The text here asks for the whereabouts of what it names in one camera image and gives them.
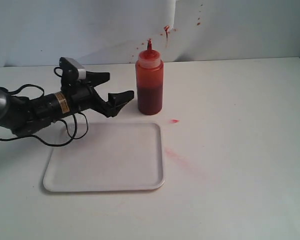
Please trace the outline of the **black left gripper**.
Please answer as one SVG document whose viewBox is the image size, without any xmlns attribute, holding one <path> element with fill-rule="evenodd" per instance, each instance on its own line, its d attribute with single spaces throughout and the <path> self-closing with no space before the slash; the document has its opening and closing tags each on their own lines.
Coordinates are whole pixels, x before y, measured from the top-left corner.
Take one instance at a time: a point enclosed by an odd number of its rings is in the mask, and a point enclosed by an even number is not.
<svg viewBox="0 0 300 240">
<path fill-rule="evenodd" d="M 94 110 L 105 117 L 116 117 L 122 108 L 135 97 L 133 90 L 109 93 L 104 101 L 95 90 L 96 86 L 110 80 L 109 72 L 86 72 L 82 80 L 68 80 L 61 76 L 61 92 L 65 95 L 69 108 L 75 112 Z"/>
</svg>

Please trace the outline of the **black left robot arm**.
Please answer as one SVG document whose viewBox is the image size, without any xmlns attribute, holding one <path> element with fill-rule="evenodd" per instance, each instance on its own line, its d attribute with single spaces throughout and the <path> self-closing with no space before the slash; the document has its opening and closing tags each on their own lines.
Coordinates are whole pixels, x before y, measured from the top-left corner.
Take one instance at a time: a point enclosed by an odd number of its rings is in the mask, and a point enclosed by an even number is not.
<svg viewBox="0 0 300 240">
<path fill-rule="evenodd" d="M 134 91 L 109 93 L 108 99 L 103 100 L 95 87 L 109 80 L 108 72 L 88 72 L 84 79 L 63 74 L 59 92 L 42 94 L 34 99 L 17 95 L 26 85 L 15 91 L 0 87 L 0 127 L 11 130 L 17 137 L 23 137 L 89 109 L 113 118 L 134 99 Z"/>
</svg>

